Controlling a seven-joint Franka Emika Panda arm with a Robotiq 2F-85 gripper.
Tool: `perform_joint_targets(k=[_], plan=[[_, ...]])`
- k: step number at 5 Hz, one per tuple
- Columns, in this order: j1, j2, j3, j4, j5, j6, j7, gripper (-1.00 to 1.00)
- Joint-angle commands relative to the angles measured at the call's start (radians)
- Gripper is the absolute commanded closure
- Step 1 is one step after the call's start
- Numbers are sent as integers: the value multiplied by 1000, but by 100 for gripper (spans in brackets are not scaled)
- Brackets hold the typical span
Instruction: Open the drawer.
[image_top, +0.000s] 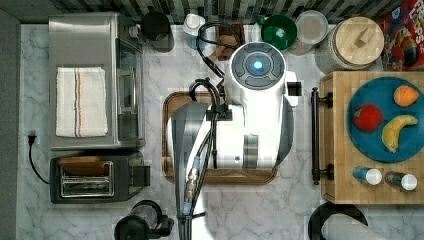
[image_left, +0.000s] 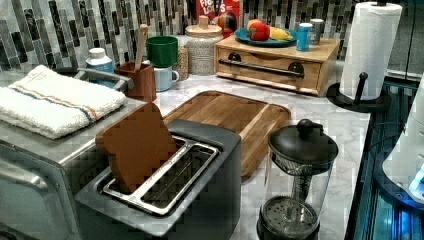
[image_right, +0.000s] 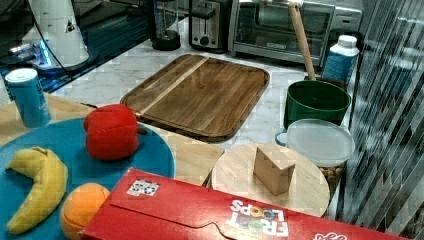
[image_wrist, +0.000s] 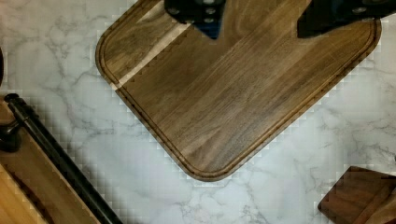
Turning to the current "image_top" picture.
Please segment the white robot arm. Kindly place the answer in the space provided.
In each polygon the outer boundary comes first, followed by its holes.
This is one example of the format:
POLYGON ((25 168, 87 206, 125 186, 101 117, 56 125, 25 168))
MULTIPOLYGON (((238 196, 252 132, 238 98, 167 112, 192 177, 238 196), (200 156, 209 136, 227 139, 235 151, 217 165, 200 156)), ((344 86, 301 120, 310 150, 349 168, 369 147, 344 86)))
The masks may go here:
POLYGON ((202 199, 209 170, 273 169, 286 158, 294 135, 290 85, 283 54, 265 42, 235 50, 218 85, 191 83, 190 101, 166 129, 179 240, 212 240, 202 199))

